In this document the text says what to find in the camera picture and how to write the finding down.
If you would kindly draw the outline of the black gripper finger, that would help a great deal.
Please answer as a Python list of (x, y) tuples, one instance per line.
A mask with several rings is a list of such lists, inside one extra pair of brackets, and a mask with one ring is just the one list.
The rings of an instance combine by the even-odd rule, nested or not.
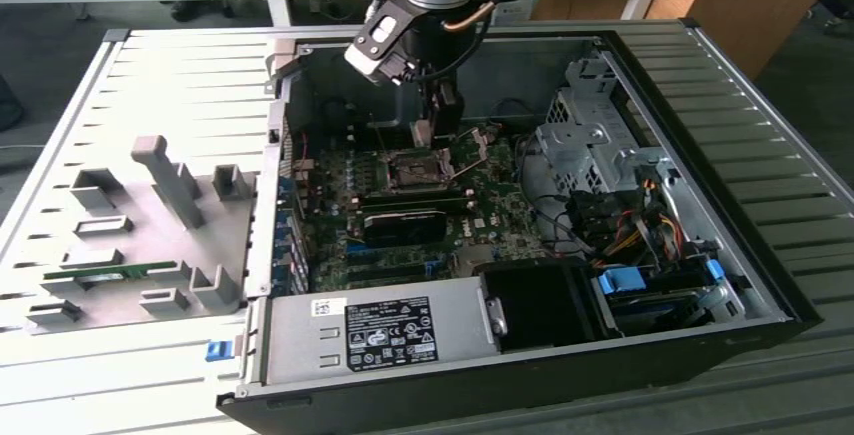
[(427, 84), (426, 103), (430, 146), (446, 148), (457, 137), (465, 112), (465, 97), (454, 77), (443, 77)]

